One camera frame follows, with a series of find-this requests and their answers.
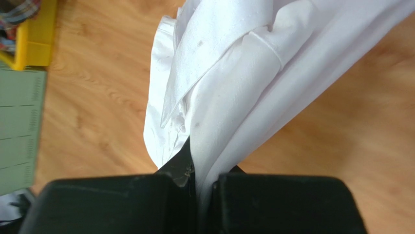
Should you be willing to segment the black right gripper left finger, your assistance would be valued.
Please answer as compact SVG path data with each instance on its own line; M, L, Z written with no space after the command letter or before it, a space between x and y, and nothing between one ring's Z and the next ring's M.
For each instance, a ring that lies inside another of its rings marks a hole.
M154 174L60 179L36 197L22 234L194 234L190 142Z

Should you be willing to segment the white long sleeve shirt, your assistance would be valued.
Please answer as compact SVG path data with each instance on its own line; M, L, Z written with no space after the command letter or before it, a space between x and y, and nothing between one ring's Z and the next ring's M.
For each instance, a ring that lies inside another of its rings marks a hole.
M415 9L412 0L188 0L151 50L143 138L157 167L186 140L199 212L212 184Z

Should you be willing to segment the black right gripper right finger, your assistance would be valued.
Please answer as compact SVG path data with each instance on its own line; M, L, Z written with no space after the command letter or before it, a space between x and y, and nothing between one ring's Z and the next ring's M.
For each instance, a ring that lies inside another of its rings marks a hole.
M247 174L235 167L213 185L209 234L365 234L354 197L335 177Z

